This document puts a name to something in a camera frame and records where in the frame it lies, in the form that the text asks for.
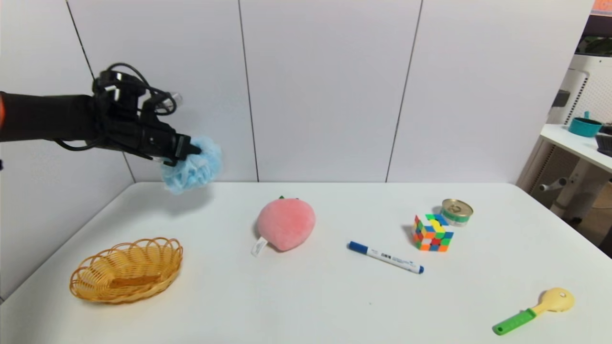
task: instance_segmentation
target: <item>yellow woven basket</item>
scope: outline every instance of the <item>yellow woven basket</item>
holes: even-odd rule
[[[81,262],[70,278],[70,292],[92,302],[142,300],[172,284],[182,259],[183,248],[176,239],[157,237],[115,245]]]

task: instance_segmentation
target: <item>blue bath sponge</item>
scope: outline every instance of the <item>blue bath sponge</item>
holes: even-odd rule
[[[162,165],[163,181],[175,195],[208,184],[221,171],[221,148],[212,139],[205,136],[192,138],[191,144],[202,149],[202,153],[189,154],[176,166]]]

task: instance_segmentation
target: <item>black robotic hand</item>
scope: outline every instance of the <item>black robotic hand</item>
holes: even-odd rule
[[[114,70],[124,66],[137,77]],[[132,66],[116,63],[100,73],[93,95],[37,97],[0,92],[0,142],[47,139],[71,151],[105,148],[175,166],[201,149],[157,116],[173,114],[179,94],[151,87]],[[138,108],[140,97],[150,97]],[[65,141],[85,140],[74,147]]]

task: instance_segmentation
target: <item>white table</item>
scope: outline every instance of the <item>white table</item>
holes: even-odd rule
[[[567,131],[567,128],[568,125],[546,124],[540,132],[540,137],[544,140],[580,158],[568,178],[570,183],[563,188],[550,208],[560,217],[563,217],[577,192],[581,192],[584,197],[573,204],[579,203],[579,207],[584,209],[584,211],[577,211],[577,213],[586,213],[603,186],[612,178],[610,175],[612,173],[612,157],[597,152],[595,138],[572,134]],[[591,169],[591,165],[600,167],[602,170]]]
[[[254,258],[255,219],[280,195],[309,202],[315,229],[292,251]],[[406,235],[414,215],[449,197],[473,206],[469,225],[448,252],[418,251]],[[98,305],[69,293],[83,258],[156,236],[185,248],[181,274],[162,294]],[[425,272],[349,251],[351,240]],[[569,312],[493,333],[556,286],[575,295]],[[509,184],[216,183],[173,196],[161,183],[138,183],[0,306],[0,342],[606,343],[611,286],[612,260]]]

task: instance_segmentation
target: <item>white marker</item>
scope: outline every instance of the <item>white marker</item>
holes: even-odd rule
[[[352,251],[363,253],[364,255],[368,255],[370,257],[374,257],[378,260],[385,261],[389,264],[393,264],[397,267],[401,267],[404,270],[408,270],[414,272],[415,274],[422,274],[425,268],[421,265],[415,264],[413,261],[409,260],[401,260],[394,256],[388,255],[386,253],[373,250],[368,248],[367,246],[363,246],[362,244],[358,244],[354,241],[351,241],[348,244],[348,248]]]

